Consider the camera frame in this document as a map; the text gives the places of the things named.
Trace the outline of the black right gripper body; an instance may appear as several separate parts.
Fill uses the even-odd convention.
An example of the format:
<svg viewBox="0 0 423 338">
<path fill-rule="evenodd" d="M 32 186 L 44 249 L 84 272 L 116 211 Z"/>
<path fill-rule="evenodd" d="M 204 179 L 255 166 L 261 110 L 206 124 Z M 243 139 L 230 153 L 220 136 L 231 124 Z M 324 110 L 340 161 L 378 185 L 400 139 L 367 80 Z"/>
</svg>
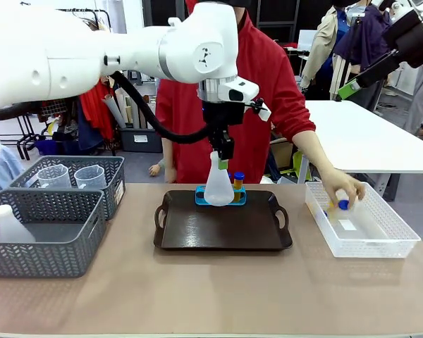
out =
<svg viewBox="0 0 423 338">
<path fill-rule="evenodd" d="M 423 22 L 414 10 L 395 20 L 383 38 L 396 65 L 403 62 L 412 68 L 423 65 Z"/>
</svg>

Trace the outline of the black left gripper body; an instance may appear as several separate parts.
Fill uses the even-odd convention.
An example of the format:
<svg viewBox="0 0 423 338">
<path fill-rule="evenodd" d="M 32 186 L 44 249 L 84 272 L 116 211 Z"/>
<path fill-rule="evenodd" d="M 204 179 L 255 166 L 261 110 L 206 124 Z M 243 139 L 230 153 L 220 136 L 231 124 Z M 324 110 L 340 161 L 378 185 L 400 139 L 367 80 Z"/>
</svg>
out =
<svg viewBox="0 0 423 338">
<path fill-rule="evenodd" d="M 245 105 L 238 102 L 202 102 L 202 115 L 206 126 L 209 141 L 216 138 L 215 134 L 227 130 L 229 126 L 243 123 Z"/>
</svg>

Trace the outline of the person's left hand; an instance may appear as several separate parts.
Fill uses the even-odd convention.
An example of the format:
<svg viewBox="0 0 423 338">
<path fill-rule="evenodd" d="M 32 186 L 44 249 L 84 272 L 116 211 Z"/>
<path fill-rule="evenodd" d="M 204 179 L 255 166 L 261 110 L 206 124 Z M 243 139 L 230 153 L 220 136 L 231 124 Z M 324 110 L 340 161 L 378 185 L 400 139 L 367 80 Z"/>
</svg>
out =
<svg viewBox="0 0 423 338">
<path fill-rule="evenodd" d="M 334 167 L 320 168 L 319 174 L 326 193 L 333 205 L 338 205 L 337 191 L 343 190 L 349 198 L 349 206 L 352 208 L 357 200 L 363 200 L 365 187 L 354 177 L 335 169 Z"/>
</svg>

